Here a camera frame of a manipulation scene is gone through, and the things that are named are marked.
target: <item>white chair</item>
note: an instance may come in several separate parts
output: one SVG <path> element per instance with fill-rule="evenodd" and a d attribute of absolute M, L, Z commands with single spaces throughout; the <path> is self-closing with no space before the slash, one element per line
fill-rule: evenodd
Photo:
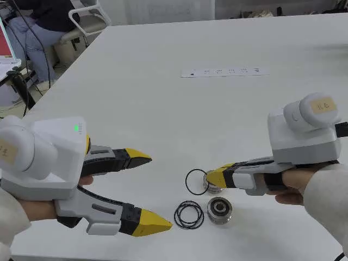
<path fill-rule="evenodd" d="M 70 20 L 75 24 L 76 28 L 60 39 L 61 43 L 72 41 L 73 39 L 83 37 L 86 42 L 86 37 L 101 33 L 107 26 L 111 26 L 111 19 L 105 13 L 100 5 L 99 0 L 80 0 L 84 7 L 72 9 L 69 12 Z M 80 15 L 78 23 L 74 18 L 74 14 L 86 13 Z"/>

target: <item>white sleeve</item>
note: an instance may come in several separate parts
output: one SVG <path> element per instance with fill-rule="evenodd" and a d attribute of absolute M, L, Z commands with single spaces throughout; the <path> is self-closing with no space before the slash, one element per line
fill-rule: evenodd
<path fill-rule="evenodd" d="M 30 227 L 27 214 L 19 202 L 0 188 L 0 261 L 11 257 L 10 245 L 16 234 Z"/>
<path fill-rule="evenodd" d="M 304 191 L 303 203 L 348 256 L 348 167 L 335 164 L 315 173 Z"/>

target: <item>rubber ring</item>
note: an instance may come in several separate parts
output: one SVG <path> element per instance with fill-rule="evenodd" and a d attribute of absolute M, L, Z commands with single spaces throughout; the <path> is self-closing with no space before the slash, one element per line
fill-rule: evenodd
<path fill-rule="evenodd" d="M 206 193 L 206 192 L 208 191 L 209 186 L 210 186 L 210 183 L 208 182 L 207 188 L 206 188 L 205 191 L 203 191 L 202 193 L 194 193 L 194 192 L 192 192 L 192 191 L 189 189 L 189 186 L 187 185 L 187 179 L 188 179 L 189 175 L 190 175 L 192 172 L 194 172 L 194 171 L 201 171 L 201 172 L 203 172 L 205 175 L 207 174 L 204 170 L 201 170 L 201 169 L 193 169 L 193 170 L 191 170 L 189 173 L 187 173 L 186 179 L 185 179 L 185 185 L 186 185 L 187 190 L 188 190 L 191 194 L 196 195 L 196 196 L 201 196 L 201 195 L 203 195 L 204 193 Z"/>

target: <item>white table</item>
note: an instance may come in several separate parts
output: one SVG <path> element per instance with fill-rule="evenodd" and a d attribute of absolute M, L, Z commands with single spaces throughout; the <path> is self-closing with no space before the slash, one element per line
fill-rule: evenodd
<path fill-rule="evenodd" d="M 134 147 L 153 157 L 143 167 L 96 177 L 90 190 L 151 209 L 173 221 L 186 173 L 271 153 L 269 111 L 316 91 L 334 96 L 348 118 L 348 16 L 119 26 L 106 29 L 26 117 L 81 115 L 93 144 Z M 262 66 L 269 76 L 181 78 L 181 69 Z M 343 140 L 341 162 L 348 163 Z M 192 178 L 200 189 L 201 176 Z M 196 231 L 176 225 L 144 238 L 89 236 L 83 221 L 68 229 L 33 223 L 13 253 L 112 260 L 333 260 L 338 243 L 302 207 L 271 196 L 228 190 L 232 221 L 208 219 Z"/>

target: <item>human hand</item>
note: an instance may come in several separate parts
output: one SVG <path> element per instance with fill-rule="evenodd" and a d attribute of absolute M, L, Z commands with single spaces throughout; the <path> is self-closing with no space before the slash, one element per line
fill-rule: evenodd
<path fill-rule="evenodd" d="M 93 183 L 93 177 L 87 176 L 79 180 L 79 185 L 90 185 Z M 57 214 L 53 201 L 24 201 L 18 200 L 22 208 L 26 212 L 30 221 L 38 221 L 44 219 L 56 219 Z"/>
<path fill-rule="evenodd" d="M 317 170 L 318 168 L 284 171 L 282 176 L 283 183 L 288 189 L 269 191 L 267 194 L 275 195 L 276 201 L 281 204 L 303 205 L 303 193 Z"/>

